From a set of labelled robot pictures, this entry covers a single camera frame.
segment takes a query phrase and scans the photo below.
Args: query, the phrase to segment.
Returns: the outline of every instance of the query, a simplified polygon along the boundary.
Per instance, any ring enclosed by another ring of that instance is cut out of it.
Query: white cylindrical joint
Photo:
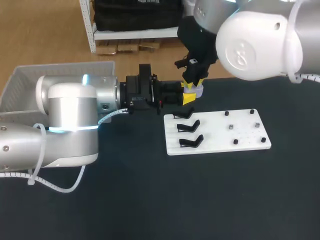
[[[98,128],[97,93],[93,86],[58,83],[49,89],[48,99],[51,131]]]

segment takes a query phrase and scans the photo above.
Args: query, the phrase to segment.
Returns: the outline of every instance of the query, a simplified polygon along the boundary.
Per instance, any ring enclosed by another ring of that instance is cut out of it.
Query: black mat
[[[196,112],[258,109],[272,148],[168,156],[162,116],[116,116],[100,128],[99,158],[75,192],[0,179],[0,238],[320,239],[320,84],[204,85]],[[69,187],[79,170],[42,169],[40,176]]]

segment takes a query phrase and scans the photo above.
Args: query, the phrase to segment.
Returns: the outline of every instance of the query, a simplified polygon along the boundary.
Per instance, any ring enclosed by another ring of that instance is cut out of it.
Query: cable
[[[60,193],[64,193],[64,194],[67,194],[67,193],[71,193],[73,192],[79,185],[80,181],[81,181],[81,178],[84,174],[84,171],[85,171],[85,168],[86,166],[82,166],[81,167],[81,170],[80,170],[80,173],[78,175],[78,178],[76,179],[74,185],[71,187],[71,188],[61,188],[61,187],[58,187],[46,180],[44,180],[42,177],[39,177],[37,176],[34,180],[43,184],[43,185],[46,185],[47,187],[53,189],[53,190],[56,190],[57,192],[60,192]],[[29,174],[29,173],[24,173],[24,172],[4,172],[4,173],[0,173],[0,178],[24,178],[24,179],[31,179],[32,175]]]
[[[41,165],[44,161],[45,158],[45,153],[46,153],[46,145],[47,145],[47,132],[45,129],[45,126],[43,124],[39,124],[36,123],[35,125],[33,125],[34,128],[40,127],[41,129],[41,135],[42,135],[42,141],[41,141],[41,148],[40,148],[40,155],[39,155],[39,159],[38,162],[35,166],[33,175],[31,176],[31,178],[28,180],[28,185],[35,185],[35,179],[39,173],[39,170],[41,168]]]
[[[320,83],[320,75],[317,75],[317,74],[296,74],[296,76],[302,79],[307,79],[307,80]]]
[[[124,108],[124,109],[120,109],[120,110],[117,110],[117,111],[114,111],[114,112],[111,112],[109,113],[108,115],[106,115],[105,117],[101,118],[100,121],[98,122],[98,126],[100,126],[103,122],[105,122],[107,119],[115,116],[115,115],[118,115],[118,114],[128,114],[129,111],[128,111],[128,108]]]
[[[112,113],[109,113],[108,115],[106,115],[105,117],[103,117],[99,122],[98,122],[98,126],[100,126],[104,121],[106,121],[107,119],[115,116],[115,115],[118,115],[118,114],[128,114],[129,111],[127,108],[125,109],[120,109],[120,110],[117,110],[117,111],[114,111]],[[29,179],[28,180],[28,185],[34,185],[35,184],[35,181],[57,191],[57,192],[60,192],[60,193],[64,193],[64,194],[67,194],[67,193],[71,193],[73,192],[79,185],[80,181],[81,181],[81,178],[84,174],[84,171],[85,171],[85,168],[86,166],[83,165],[81,167],[81,170],[79,172],[79,175],[74,183],[74,185],[71,187],[71,188],[61,188],[61,187],[58,187],[54,184],[52,184],[51,182],[48,182],[46,180],[44,180],[42,177],[39,177],[37,176],[38,173],[39,173],[39,170],[41,168],[41,165],[42,165],[42,162],[44,160],[44,157],[45,157],[45,150],[46,150],[46,143],[47,143],[47,140],[46,140],[46,130],[45,130],[45,127],[42,125],[42,124],[35,124],[33,127],[34,128],[37,128],[37,127],[40,127],[41,129],[41,134],[42,134],[42,142],[41,142],[41,149],[40,149],[40,155],[39,155],[39,159],[38,159],[38,162],[36,164],[36,167],[35,167],[35,170],[34,170],[34,173],[32,174],[32,170],[29,169],[28,170],[28,173],[24,173],[24,172],[4,172],[4,173],[0,173],[0,178],[24,178],[24,179]]]

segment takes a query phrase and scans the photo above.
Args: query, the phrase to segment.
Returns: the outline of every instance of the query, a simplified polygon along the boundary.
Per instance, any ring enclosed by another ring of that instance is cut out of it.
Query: yellow block
[[[196,96],[197,96],[196,93],[184,93],[183,94],[183,106],[196,100]]]
[[[183,86],[187,86],[188,89],[191,89],[193,84],[194,84],[193,82],[187,83],[186,80],[183,80]]]
[[[204,78],[200,79],[199,82],[198,82],[197,87],[199,87],[199,85],[202,84],[204,82],[204,80],[205,80]]]

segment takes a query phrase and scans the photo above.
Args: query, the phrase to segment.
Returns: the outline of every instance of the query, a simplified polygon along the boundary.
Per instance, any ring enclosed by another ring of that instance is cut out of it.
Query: white shelf
[[[90,0],[79,0],[79,2],[90,50],[92,53],[96,52],[96,40],[159,39],[176,38],[178,36],[178,27],[149,29],[143,31],[98,31],[96,24],[91,24]]]
[[[94,40],[176,38],[178,27],[142,31],[95,31]]]

